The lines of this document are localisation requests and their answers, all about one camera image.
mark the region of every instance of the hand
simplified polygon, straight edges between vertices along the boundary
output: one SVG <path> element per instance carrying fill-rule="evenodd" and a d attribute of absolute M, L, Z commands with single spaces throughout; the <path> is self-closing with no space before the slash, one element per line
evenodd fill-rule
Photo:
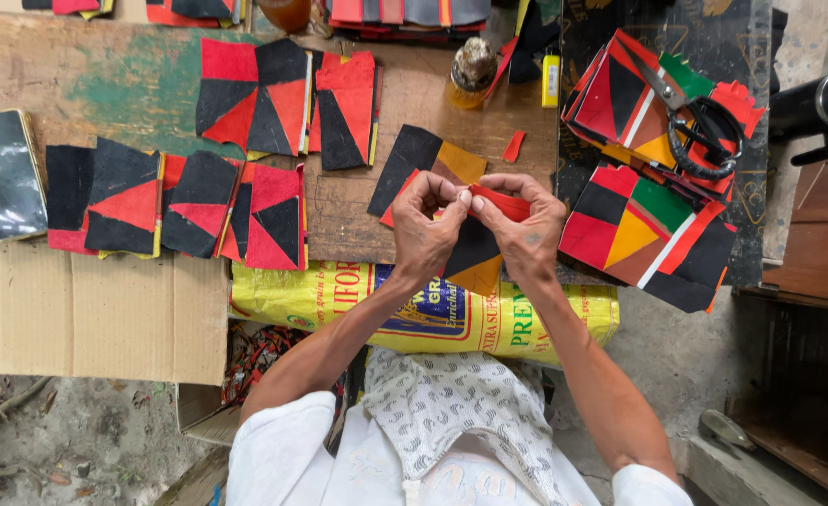
<path fill-rule="evenodd" d="M 567 219 L 567 206 L 525 174 L 483 176 L 480 185 L 512 193 L 531 204 L 530 217 L 514 223 L 483 197 L 477 196 L 471 203 L 480 221 L 495 234 L 508 274 L 524 292 L 549 281 L 556 283 L 558 245 Z"/>
<path fill-rule="evenodd" d="M 472 199 L 470 190 L 455 188 L 451 181 L 429 171 L 421 171 L 395 197 L 395 270 L 391 277 L 402 281 L 411 295 L 445 266 Z M 434 221 L 433 214 L 440 207 L 445 211 Z"/>

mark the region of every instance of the wooden table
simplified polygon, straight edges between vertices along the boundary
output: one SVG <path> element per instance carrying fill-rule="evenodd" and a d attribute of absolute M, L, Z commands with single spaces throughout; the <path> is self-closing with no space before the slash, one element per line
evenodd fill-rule
<path fill-rule="evenodd" d="M 184 156 L 208 149 L 241 157 L 234 145 L 195 136 L 202 37 L 267 41 L 234 30 L 0 14 L 0 109 L 29 112 L 40 147 L 92 146 L 95 136 L 104 136 L 138 149 Z M 300 158 L 312 259 L 394 260 L 391 231 L 366 207 L 403 123 L 486 158 L 488 172 L 527 173 L 552 189 L 558 114 L 540 107 L 534 83 L 507 86 L 502 80 L 483 108 L 461 111 L 442 95 L 453 52 L 312 39 L 299 43 L 346 55 L 371 51 L 385 67 L 375 167 L 322 173 L 318 154 Z M 510 164 L 501 153 L 516 130 L 526 136 L 520 157 Z M 288 168 L 296 159 L 269 156 L 263 163 Z"/>
<path fill-rule="evenodd" d="M 690 67 L 714 82 L 738 80 L 767 107 L 770 84 L 770 0 L 677 0 L 620 2 L 572 0 L 562 14 L 562 86 L 572 89 L 591 59 L 619 27 L 656 52 L 680 54 Z M 576 202 L 597 167 L 598 149 L 581 142 L 561 126 L 556 177 L 557 196 Z M 757 124 L 736 170 L 732 202 L 724 219 L 739 229 L 724 284 L 757 285 L 761 278 L 765 188 L 767 183 L 768 116 Z M 599 271 L 572 259 L 559 269 L 566 283 L 584 283 L 586 274 L 610 281 Z"/>

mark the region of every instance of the scissor blade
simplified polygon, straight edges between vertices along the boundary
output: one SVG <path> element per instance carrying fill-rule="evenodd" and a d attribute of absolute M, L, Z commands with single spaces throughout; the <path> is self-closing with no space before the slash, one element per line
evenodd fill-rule
<path fill-rule="evenodd" d="M 648 83 L 648 86 L 651 86 L 651 90 L 667 105 L 668 109 L 675 111 L 683 105 L 686 105 L 685 96 L 672 86 L 667 85 L 667 82 L 654 70 L 651 70 L 651 67 L 643 59 L 639 58 L 639 55 L 634 53 L 633 50 L 627 48 L 625 44 L 621 44 L 621 46 L 626 51 L 626 56 L 630 57 L 630 60 L 633 61 L 633 65 L 639 69 L 639 73 L 642 74 L 645 82 Z"/>

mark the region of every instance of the wooden workbench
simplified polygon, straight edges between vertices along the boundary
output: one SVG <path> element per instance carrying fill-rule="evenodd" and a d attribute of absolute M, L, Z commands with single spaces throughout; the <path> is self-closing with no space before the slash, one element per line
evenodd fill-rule
<path fill-rule="evenodd" d="M 79 18 L 0 14 L 0 109 L 34 120 L 38 146 L 92 146 L 104 136 L 138 149 L 178 155 L 208 149 L 241 157 L 233 145 L 195 136 L 199 40 L 262 43 L 233 30 L 168 28 Z M 539 105 L 539 86 L 504 80 L 483 108 L 461 111 L 442 92 L 453 52 L 408 46 L 299 40 L 324 51 L 371 51 L 385 67 L 375 167 L 321 173 L 305 162 L 310 257 L 392 262 L 392 233 L 366 213 L 367 203 L 403 123 L 488 160 L 488 172 L 524 172 L 552 188 L 557 113 Z M 515 130 L 526 132 L 517 163 L 500 159 Z M 294 167 L 290 156 L 263 163 Z"/>

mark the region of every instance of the yellow sack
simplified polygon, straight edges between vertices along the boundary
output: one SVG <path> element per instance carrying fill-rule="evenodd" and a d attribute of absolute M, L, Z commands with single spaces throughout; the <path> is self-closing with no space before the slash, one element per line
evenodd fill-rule
<path fill-rule="evenodd" d="M 232 314 L 239 318 L 323 328 L 386 281 L 392 266 L 350 262 L 308 263 L 306 271 L 245 268 L 233 262 Z M 570 306 L 604 346 L 620 324 L 617 289 L 568 284 Z M 512 283 L 483 297 L 433 278 L 368 341 L 403 353 L 482 350 L 560 367 L 532 304 Z"/>

